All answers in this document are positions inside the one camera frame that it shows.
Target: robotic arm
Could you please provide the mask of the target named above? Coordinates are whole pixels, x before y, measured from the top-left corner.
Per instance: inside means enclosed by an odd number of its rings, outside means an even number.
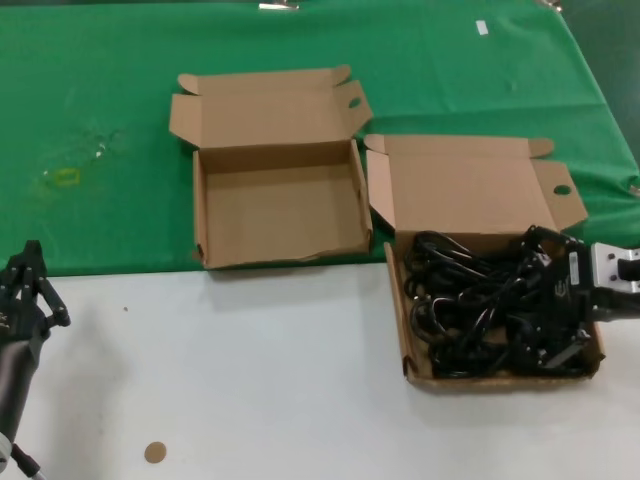
[[[38,307],[38,296],[51,315]],[[44,478],[14,441],[42,344],[51,328],[70,323],[67,308],[47,280],[40,242],[28,241],[0,271],[0,473],[13,457],[29,478]]]

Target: open cardboard box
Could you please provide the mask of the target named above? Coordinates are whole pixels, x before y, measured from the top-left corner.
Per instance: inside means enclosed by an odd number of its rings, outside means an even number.
[[[432,386],[572,383],[575,378],[433,378],[428,345],[411,332],[412,299],[404,294],[403,258],[417,232],[435,230],[464,246],[489,252],[505,248],[531,225],[562,230],[587,217],[567,167],[539,160],[553,151],[547,139],[368,135],[367,176],[371,206],[396,231],[385,245],[396,311],[402,369],[411,383]],[[582,354],[593,376],[604,358],[595,324]]]
[[[372,233],[353,135],[372,116],[350,68],[178,81],[170,131],[193,157],[206,268],[366,253]]]

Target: green fabric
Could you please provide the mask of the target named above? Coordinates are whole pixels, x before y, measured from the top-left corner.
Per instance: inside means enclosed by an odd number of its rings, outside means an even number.
[[[15,8],[0,45],[0,252],[39,238],[52,274],[199,268],[189,154],[167,129],[179,73],[344,63],[370,131],[554,139],[590,213],[578,233],[638,243],[637,166],[563,20],[532,0]],[[331,262],[380,261],[388,238]]]

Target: cable bundle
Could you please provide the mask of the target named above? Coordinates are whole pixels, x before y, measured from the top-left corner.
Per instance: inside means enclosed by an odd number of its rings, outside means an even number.
[[[518,374],[578,375],[539,368],[530,341],[539,336],[544,311],[543,282],[549,257],[521,242],[496,255],[476,254],[437,232],[415,236],[404,259],[404,290],[414,300],[410,323],[429,344],[433,375],[487,377],[507,369]],[[506,339],[490,339],[504,327]]]

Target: cardboard box flap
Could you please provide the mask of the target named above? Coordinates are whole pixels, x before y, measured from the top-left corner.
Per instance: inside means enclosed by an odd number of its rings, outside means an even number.
[[[367,135],[364,142],[370,150],[391,155],[540,158],[550,155],[554,149],[553,140],[548,138],[372,134]]]
[[[567,166],[550,160],[533,160],[532,163],[556,228],[564,230],[586,220],[587,209]]]
[[[200,148],[351,138],[372,116],[360,82],[328,89],[174,95],[170,130]]]
[[[371,206],[398,231],[521,233],[586,218],[566,167],[529,160],[551,141],[368,135],[365,144]]]
[[[349,65],[336,68],[291,70],[265,73],[233,73],[228,75],[192,75],[183,73],[178,83],[195,95],[243,93],[256,91],[330,89],[351,76]]]

